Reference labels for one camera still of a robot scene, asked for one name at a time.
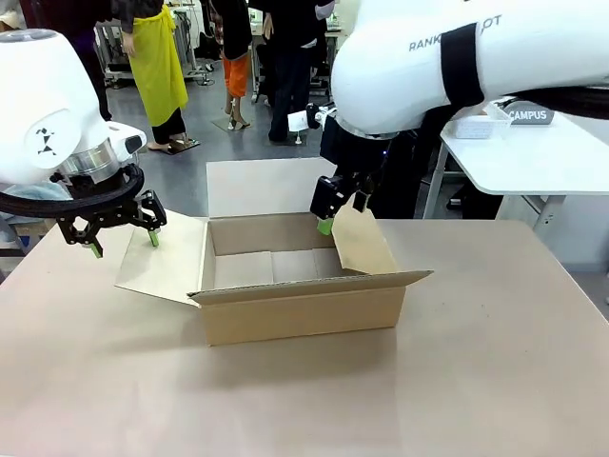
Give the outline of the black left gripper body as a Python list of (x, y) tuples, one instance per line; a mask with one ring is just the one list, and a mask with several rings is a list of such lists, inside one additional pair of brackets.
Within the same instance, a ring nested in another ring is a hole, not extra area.
[(123, 225), (138, 216), (138, 166), (121, 167), (98, 183), (90, 175), (70, 176), (67, 189), (72, 200), (53, 215), (57, 221), (73, 223), (80, 217), (92, 225)]

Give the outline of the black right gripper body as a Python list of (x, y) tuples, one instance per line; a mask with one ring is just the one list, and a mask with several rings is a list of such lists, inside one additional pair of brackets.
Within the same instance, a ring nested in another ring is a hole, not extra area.
[(338, 123), (326, 123), (321, 156), (336, 166), (330, 182), (338, 191), (373, 191), (382, 177), (390, 143), (390, 138), (361, 137)]

